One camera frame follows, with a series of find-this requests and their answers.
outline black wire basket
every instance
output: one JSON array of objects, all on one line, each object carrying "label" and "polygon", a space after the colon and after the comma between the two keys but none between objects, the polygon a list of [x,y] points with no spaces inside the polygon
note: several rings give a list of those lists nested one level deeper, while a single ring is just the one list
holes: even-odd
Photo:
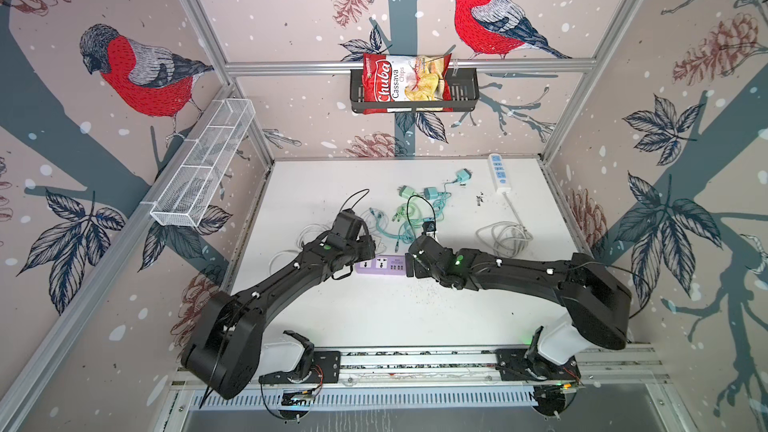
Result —
[{"label": "black wire basket", "polygon": [[446,83],[451,100],[420,100],[414,102],[366,102],[362,88],[362,70],[350,71],[350,101],[354,113],[370,109],[409,109],[398,112],[471,112],[480,98],[478,72],[474,68],[457,68],[446,71]]}]

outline bag of chips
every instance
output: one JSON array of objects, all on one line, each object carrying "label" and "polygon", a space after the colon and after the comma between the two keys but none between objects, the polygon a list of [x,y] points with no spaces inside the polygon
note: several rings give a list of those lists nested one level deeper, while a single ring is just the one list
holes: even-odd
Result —
[{"label": "bag of chips", "polygon": [[[450,100],[446,71],[451,54],[440,57],[385,56],[365,54],[362,58],[362,87],[366,102],[417,102]],[[364,113],[407,112],[411,109],[368,109]],[[452,109],[419,108],[450,112]]]}]

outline bird illustration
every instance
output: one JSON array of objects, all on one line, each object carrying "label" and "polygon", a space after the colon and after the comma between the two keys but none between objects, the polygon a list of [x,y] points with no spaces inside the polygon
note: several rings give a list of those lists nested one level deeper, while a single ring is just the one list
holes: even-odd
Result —
[{"label": "bird illustration", "polygon": [[166,146],[174,137],[184,138],[176,132],[176,114],[187,102],[202,115],[192,100],[192,89],[201,75],[214,69],[212,66],[185,59],[164,47],[146,46],[105,24],[85,31],[80,53],[88,73],[98,70],[136,112],[173,117],[174,131],[165,138]]},{"label": "bird illustration", "polygon": [[523,9],[511,0],[456,0],[454,23],[458,36],[475,52],[470,59],[481,53],[505,58],[516,49],[540,49],[559,59],[570,59],[550,47]]}]

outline white dot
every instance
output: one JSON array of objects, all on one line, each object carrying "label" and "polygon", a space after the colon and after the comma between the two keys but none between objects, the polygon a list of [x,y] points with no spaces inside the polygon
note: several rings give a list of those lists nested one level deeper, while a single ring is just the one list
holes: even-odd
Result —
[{"label": "white dot", "polygon": [[109,333],[109,340],[113,342],[117,342],[122,340],[124,335],[125,335],[125,324],[122,324],[114,328],[114,330]]}]

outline white power strip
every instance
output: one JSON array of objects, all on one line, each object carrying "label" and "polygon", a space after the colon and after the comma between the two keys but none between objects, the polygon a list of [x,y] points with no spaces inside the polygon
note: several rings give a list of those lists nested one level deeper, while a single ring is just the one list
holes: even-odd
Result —
[{"label": "white power strip", "polygon": [[499,154],[488,156],[488,165],[491,167],[491,177],[493,185],[496,187],[496,193],[511,192],[512,186],[509,183],[509,174],[504,168],[504,161]]}]

